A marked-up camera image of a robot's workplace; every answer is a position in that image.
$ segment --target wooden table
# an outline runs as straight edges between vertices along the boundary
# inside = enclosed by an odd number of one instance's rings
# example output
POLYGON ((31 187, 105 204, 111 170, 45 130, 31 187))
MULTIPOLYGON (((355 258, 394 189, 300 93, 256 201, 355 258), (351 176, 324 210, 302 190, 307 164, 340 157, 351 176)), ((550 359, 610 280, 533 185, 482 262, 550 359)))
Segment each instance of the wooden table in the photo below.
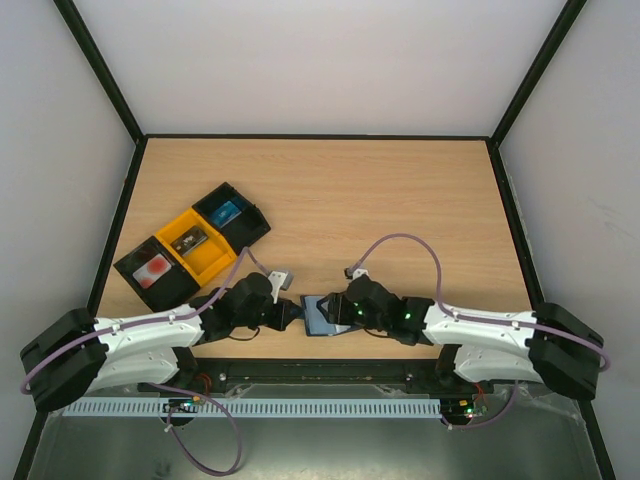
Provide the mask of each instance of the wooden table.
MULTIPOLYGON (((256 203, 271 224, 252 250, 268 268, 295 274, 288 298, 344 290, 343 269, 371 243, 408 232, 438 252, 447 302, 530 308, 484 142, 150 139, 115 260, 224 181, 256 203)), ((382 245, 365 267, 400 296, 435 294, 433 261, 409 240, 382 245)), ((247 261, 238 278, 253 268, 247 261)), ((111 267, 99 315, 148 312, 111 267)), ((244 330, 234 336, 251 334, 244 330)), ((416 359, 438 352, 364 332, 307 337, 301 320, 284 333, 263 328, 250 342, 226 339, 194 348, 198 357, 218 358, 416 359)))

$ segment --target cable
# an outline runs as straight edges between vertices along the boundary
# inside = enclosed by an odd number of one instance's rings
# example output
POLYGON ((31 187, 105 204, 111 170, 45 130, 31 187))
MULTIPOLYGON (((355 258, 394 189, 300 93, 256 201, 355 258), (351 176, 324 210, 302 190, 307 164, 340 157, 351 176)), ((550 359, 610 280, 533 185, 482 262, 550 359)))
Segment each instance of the cable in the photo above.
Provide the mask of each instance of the cable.
POLYGON ((487 400, 487 396, 484 394, 484 390, 482 389, 482 386, 480 386, 479 383, 474 383, 474 385, 478 389, 478 396, 476 397, 476 401, 482 398, 482 401, 484 402, 485 406, 489 408, 489 401, 487 400))
POLYGON ((205 395, 208 396, 209 393, 211 393, 211 386, 213 385, 213 381, 211 380, 211 377, 209 375, 207 375, 206 373, 199 373, 194 377, 194 380, 202 380, 202 383, 204 383, 205 395))
POLYGON ((368 330, 366 328, 363 328, 363 330, 368 333, 369 335, 371 335, 372 337, 376 337, 376 338, 390 338, 389 335, 378 335, 377 333, 373 333, 371 330, 368 330))
POLYGON ((509 410, 511 410, 511 407, 513 407, 513 405, 516 403, 516 398, 518 397, 518 382, 515 382, 513 385, 513 389, 511 390, 511 396, 509 397, 509 401, 507 402, 507 404, 502 408, 502 410, 500 410, 500 412, 493 418, 490 418, 489 420, 487 420, 486 422, 482 422, 482 423, 473 423, 470 425, 451 425, 446 418, 444 418, 444 416, 441 418, 442 423, 444 423, 447 428, 449 430, 470 430, 472 428, 478 428, 478 427, 488 427, 489 425, 491 425, 492 423, 497 422, 498 420, 500 420, 502 417, 504 417, 507 412, 509 410))
POLYGON ((183 390, 181 388, 168 387, 166 385, 158 385, 156 383, 149 383, 149 385, 151 385, 152 387, 158 388, 160 390, 166 390, 167 392, 181 393, 183 395, 189 395, 190 397, 198 396, 204 399, 205 401, 211 403, 212 405, 217 407, 222 413, 224 413, 225 416, 229 419, 229 423, 231 423, 231 426, 233 427, 233 430, 236 434, 237 454, 236 454, 236 460, 233 462, 233 465, 231 466, 231 468, 223 472, 219 470, 213 470, 212 468, 209 468, 206 465, 203 465, 202 463, 200 463, 191 454, 191 452, 187 450, 187 447, 184 445, 184 443, 182 443, 182 440, 180 440, 180 437, 178 436, 176 429, 173 428, 173 425, 171 425, 171 416, 175 413, 178 407, 173 407, 171 410, 169 410, 169 413, 167 414, 167 428, 165 429, 165 431, 168 431, 171 433, 171 435, 173 435, 173 438, 175 438, 176 442, 178 442, 178 446, 182 450, 182 453, 184 453, 185 457, 187 457, 187 460, 189 460, 189 462, 191 462, 191 464, 201 472, 206 473, 207 475, 210 475, 212 477, 226 477, 227 475, 231 475, 232 473, 235 473, 238 470, 238 466, 240 465, 240 459, 242 458, 242 434, 240 433, 240 428, 238 427, 238 423, 236 422, 236 419, 233 418, 229 410, 227 410, 224 407, 224 405, 222 405, 220 402, 217 402, 216 400, 214 400, 213 398, 207 395, 202 395, 201 393, 192 392, 191 390, 183 390))
MULTIPOLYGON (((378 248, 378 246, 381 243, 386 242, 387 240, 390 240, 392 238, 408 238, 410 240, 418 242, 420 245, 426 248, 427 251, 431 254, 431 257, 433 258, 433 261, 436 266, 436 302, 438 304, 438 307, 440 307, 440 310, 442 310, 444 313, 446 313, 451 317, 457 318, 459 320, 467 320, 469 322, 486 323, 489 325, 502 325, 507 327, 511 327, 513 325, 513 322, 511 320, 500 320, 497 318, 494 319, 494 318, 486 318, 486 317, 477 317, 474 315, 466 315, 461 313, 454 313, 453 310, 448 308, 442 300, 442 265, 440 264, 440 259, 438 258, 438 255, 436 254, 435 250, 431 248, 431 246, 427 242, 425 242, 424 240, 422 240, 420 237, 416 235, 411 235, 409 233, 392 233, 390 235, 385 235, 384 237, 375 241, 373 245, 371 245, 369 249, 366 252, 364 252, 364 255, 362 255, 360 260, 358 260, 356 263, 354 263, 351 267, 347 269, 347 274, 349 275, 353 274, 353 272, 356 269, 360 268, 360 266, 367 259, 367 257, 371 255, 371 252, 373 252, 376 248, 378 248)), ((552 327, 548 327, 546 325, 540 325, 537 323, 519 322, 519 326, 521 328, 531 328, 534 330, 539 330, 541 332, 549 333, 551 335, 556 335, 558 337, 565 338, 579 345, 582 345, 583 347, 593 350, 598 355, 600 355, 600 357, 603 360, 603 364, 600 367, 601 372, 608 370, 609 367, 611 366, 611 357, 609 357, 609 354, 605 352, 604 349, 589 342, 588 340, 584 340, 570 333, 564 332, 562 330, 558 330, 557 328, 552 328, 552 327)))
POLYGON ((260 333, 260 327, 256 328, 256 333, 253 334, 253 337, 249 337, 249 338, 238 338, 238 337, 232 337, 231 335, 229 335, 227 338, 230 338, 231 340, 235 340, 236 342, 250 342, 251 340, 253 340, 254 338, 256 338, 258 336, 258 334, 260 333))
MULTIPOLYGON (((224 282, 222 282, 222 285, 220 286, 218 291, 216 293, 214 293, 211 296, 211 298, 209 300, 207 300, 197 310, 195 310, 193 312, 185 313, 183 315, 175 315, 174 320, 175 321, 179 321, 179 322, 190 320, 190 319, 200 315, 207 308, 209 308, 216 300, 218 300, 218 298, 220 298, 220 296, 224 293, 224 291, 227 289, 227 287, 231 283, 231 280, 233 279, 234 275, 237 273, 238 268, 240 268, 240 264, 242 263, 242 260, 244 259, 245 255, 249 255, 251 260, 253 260, 253 262, 256 264, 256 266, 258 268, 260 268, 263 272, 269 272, 261 263, 258 262, 258 260, 256 260, 256 258, 253 256, 253 253, 251 253, 251 251, 249 250, 248 247, 243 248, 242 251, 240 252, 240 255, 238 255, 238 258, 236 259, 236 262, 234 263, 233 268, 229 272, 229 275, 224 280, 224 282)), ((67 353, 69 350, 71 350, 71 349, 73 349, 75 347, 78 347, 78 346, 88 342, 89 340, 93 340, 94 338, 97 338, 100 335, 104 335, 106 333, 113 333, 113 332, 117 331, 117 329, 128 330, 130 328, 139 327, 139 326, 142 326, 142 325, 148 325, 148 324, 151 324, 151 323, 167 322, 167 321, 171 320, 170 317, 171 316, 167 315, 166 313, 165 314, 160 314, 157 317, 145 318, 145 319, 142 319, 142 320, 136 320, 134 322, 124 323, 124 324, 116 323, 111 327, 103 328, 101 330, 97 330, 95 332, 91 332, 91 333, 87 333, 85 335, 82 335, 81 337, 78 337, 75 340, 67 343, 66 345, 63 345, 62 347, 58 348, 56 351, 54 351, 52 354, 50 354, 48 357, 46 357, 44 360, 42 360, 38 365, 33 367, 29 371, 29 373, 27 373, 27 375, 24 377, 24 379, 22 380, 22 383, 20 384, 20 392, 23 393, 24 395, 29 395, 31 393, 31 390, 29 389, 29 382, 31 382, 31 380, 33 380, 34 377, 36 375, 38 375, 38 373, 40 373, 43 369, 45 369, 47 367, 47 365, 49 365, 51 362, 53 362, 55 359, 57 359, 61 355, 64 355, 65 353, 67 353)))

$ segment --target white cable tray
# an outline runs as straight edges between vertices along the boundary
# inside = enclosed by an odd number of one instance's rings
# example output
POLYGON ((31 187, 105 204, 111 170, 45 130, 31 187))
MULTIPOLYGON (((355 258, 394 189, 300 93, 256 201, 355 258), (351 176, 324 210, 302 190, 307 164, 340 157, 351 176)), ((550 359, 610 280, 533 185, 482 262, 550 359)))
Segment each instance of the white cable tray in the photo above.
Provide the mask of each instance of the white cable tray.
MULTIPOLYGON (((157 417, 176 398, 81 398, 66 407, 65 417, 157 417)), ((429 399, 216 399, 237 418, 440 418, 440 401, 429 399)), ((224 417, 215 406, 186 407, 175 417, 224 417)))

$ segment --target gray floor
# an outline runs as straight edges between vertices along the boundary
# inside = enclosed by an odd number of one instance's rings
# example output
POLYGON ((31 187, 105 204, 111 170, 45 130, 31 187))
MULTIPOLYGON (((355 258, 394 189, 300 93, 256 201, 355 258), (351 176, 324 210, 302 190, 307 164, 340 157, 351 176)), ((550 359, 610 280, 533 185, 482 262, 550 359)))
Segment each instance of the gray floor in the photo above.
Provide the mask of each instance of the gray floor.
MULTIPOLYGON (((317 391, 306 392, 317 396, 317 391)), ((252 393, 272 396, 274 391, 252 393)), ((291 396, 286 388, 280 393, 291 396)), ((331 393, 325 389, 322 396, 331 393)), ((493 405, 500 401, 490 397, 493 405)), ((246 454, 242 469, 231 477, 237 480, 600 478, 584 424, 576 419, 573 404, 556 395, 523 398, 498 423, 464 432, 447 431, 438 420, 238 422, 246 454)), ((212 468, 226 469, 235 457, 234 437, 225 420, 196 419, 180 433, 196 458, 212 468)), ((211 477, 182 456, 160 419, 58 416, 45 428, 30 478, 211 477)))

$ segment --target phone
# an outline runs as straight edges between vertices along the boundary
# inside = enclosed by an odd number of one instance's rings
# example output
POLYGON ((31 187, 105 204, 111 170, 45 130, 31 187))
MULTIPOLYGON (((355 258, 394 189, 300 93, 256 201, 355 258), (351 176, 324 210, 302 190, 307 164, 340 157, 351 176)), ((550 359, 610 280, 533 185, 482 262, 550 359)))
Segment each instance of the phone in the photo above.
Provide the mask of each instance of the phone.
POLYGON ((323 298, 323 295, 303 295, 300 297, 302 308, 304 308, 304 326, 308 337, 332 337, 360 330, 357 325, 336 325, 327 322, 322 312, 318 310, 318 302, 323 298))

